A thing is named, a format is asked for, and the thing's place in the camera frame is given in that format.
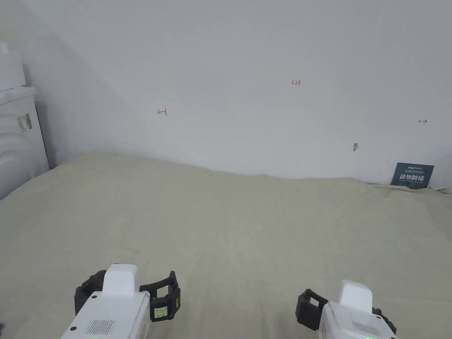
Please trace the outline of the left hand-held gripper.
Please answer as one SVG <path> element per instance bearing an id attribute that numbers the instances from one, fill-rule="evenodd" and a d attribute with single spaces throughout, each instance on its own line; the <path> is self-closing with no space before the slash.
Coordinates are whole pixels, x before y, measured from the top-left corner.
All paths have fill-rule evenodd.
<path id="1" fill-rule="evenodd" d="M 138 267 L 112 264 L 77 287 L 75 318 L 63 339 L 145 339 L 152 322 L 172 320 L 181 306 L 175 271 L 161 281 L 139 286 Z M 167 294 L 158 297 L 158 290 Z"/>

